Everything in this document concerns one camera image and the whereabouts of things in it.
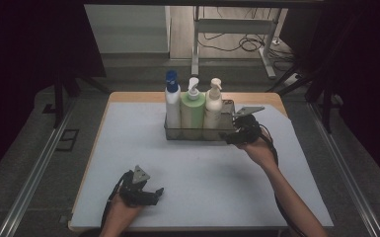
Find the gray floor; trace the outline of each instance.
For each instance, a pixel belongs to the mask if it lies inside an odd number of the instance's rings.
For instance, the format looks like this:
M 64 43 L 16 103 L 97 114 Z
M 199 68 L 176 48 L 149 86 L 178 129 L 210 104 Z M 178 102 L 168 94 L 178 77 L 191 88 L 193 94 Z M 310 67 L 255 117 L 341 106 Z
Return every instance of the gray floor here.
M 115 66 L 117 63 L 127 63 L 124 60 L 105 60 L 108 78 L 98 80 L 116 91 L 163 91 L 163 78 L 168 69 L 176 69 L 183 81 L 190 76 L 189 61 L 139 61 L 141 63 L 138 66 L 118 67 Z M 206 82 L 217 76 L 223 79 L 224 91 L 264 91 L 273 82 L 266 78 L 265 71 L 257 63 L 202 61 L 200 77 L 204 83 L 200 89 L 205 90 L 208 87 Z M 133 64 L 133 60 L 129 60 L 128 64 Z M 66 126 L 79 129 L 78 140 L 71 152 L 54 152 L 16 236 L 77 236 L 67 228 L 66 220 L 72 210 L 108 99 L 108 95 L 81 80 L 78 82 L 82 93 Z M 370 236 L 339 175 L 329 148 L 314 125 L 312 113 L 303 99 L 306 89 L 299 88 L 288 94 L 283 98 L 283 103 L 335 224 L 328 231 L 331 236 Z M 45 104 L 52 103 L 52 88 L 37 94 L 35 110 L 0 163 L 0 225 L 50 136 L 54 117 L 41 111 Z M 332 119 L 334 138 L 380 221 L 380 170 L 343 124 L 337 110 L 333 110 Z

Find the metal rail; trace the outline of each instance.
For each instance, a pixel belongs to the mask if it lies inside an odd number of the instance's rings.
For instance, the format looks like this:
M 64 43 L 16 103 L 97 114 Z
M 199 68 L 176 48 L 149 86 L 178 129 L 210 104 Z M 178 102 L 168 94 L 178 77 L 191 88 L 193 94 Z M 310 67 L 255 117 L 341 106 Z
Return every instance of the metal rail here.
M 70 98 L 67 101 L 66 113 L 58 128 L 55 128 L 48 139 L 47 144 L 39 155 L 36 163 L 34 164 L 29 177 L 18 193 L 17 198 L 11 206 L 5 220 L 0 227 L 0 236 L 14 236 L 27 207 L 33 198 L 34 192 L 37 189 L 39 181 L 45 172 L 51 155 L 56 148 L 57 142 L 60 139 L 66 124 L 68 123 L 70 116 L 72 115 L 73 108 L 76 104 L 75 98 Z
M 343 179 L 343 183 L 349 191 L 349 195 L 352 198 L 356 209 L 358 210 L 362 221 L 367 227 L 368 233 L 372 237 L 380 237 L 380 225 L 377 221 L 377 217 L 375 216 L 368 200 L 365 198 L 358 184 L 356 183 L 355 178 L 349 170 L 348 165 L 346 164 L 343 156 L 335 142 L 334 138 L 331 134 L 327 133 L 324 126 L 321 123 L 321 115 L 318 107 L 315 104 L 308 104 L 309 109 L 313 114 L 313 119 L 316 123 L 316 126 L 319 128 L 319 131 L 327 143 L 328 147 L 331 150 L 332 158 L 334 159 L 337 168 L 340 172 L 340 175 Z

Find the pump dispenser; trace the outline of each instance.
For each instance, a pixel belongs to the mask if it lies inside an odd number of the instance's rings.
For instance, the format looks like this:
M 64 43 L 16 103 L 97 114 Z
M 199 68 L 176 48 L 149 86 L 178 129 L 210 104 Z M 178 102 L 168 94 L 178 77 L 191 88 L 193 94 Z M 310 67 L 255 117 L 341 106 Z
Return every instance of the pump dispenser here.
M 205 95 L 196 89 L 198 82 L 191 77 L 189 90 L 181 95 L 181 128 L 202 128 Z
M 207 91 L 205 97 L 205 113 L 203 128 L 217 128 L 221 119 L 221 109 L 223 102 L 221 99 L 221 80 L 218 78 L 211 79 L 211 89 Z

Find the pump bottle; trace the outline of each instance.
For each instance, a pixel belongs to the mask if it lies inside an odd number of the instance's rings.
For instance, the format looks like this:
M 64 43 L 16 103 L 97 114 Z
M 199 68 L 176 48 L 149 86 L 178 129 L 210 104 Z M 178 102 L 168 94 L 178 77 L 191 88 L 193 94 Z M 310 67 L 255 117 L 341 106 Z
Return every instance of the pump bottle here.
M 191 77 L 189 90 L 181 95 L 181 128 L 202 128 L 205 95 L 196 89 L 198 82 Z
M 217 128 L 220 123 L 221 109 L 223 102 L 221 98 L 221 80 L 213 78 L 211 80 L 211 89 L 205 94 L 205 113 L 203 128 Z
M 170 70 L 166 74 L 166 125 L 167 128 L 181 128 L 181 87 L 177 82 L 177 72 Z

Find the green bottle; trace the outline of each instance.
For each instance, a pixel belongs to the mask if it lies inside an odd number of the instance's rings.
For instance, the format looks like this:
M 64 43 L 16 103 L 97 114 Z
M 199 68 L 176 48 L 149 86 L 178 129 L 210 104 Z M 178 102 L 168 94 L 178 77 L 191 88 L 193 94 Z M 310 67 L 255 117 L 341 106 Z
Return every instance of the green bottle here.
M 189 90 L 181 94 L 181 128 L 202 129 L 205 95 L 196 89 L 198 78 L 191 77 Z

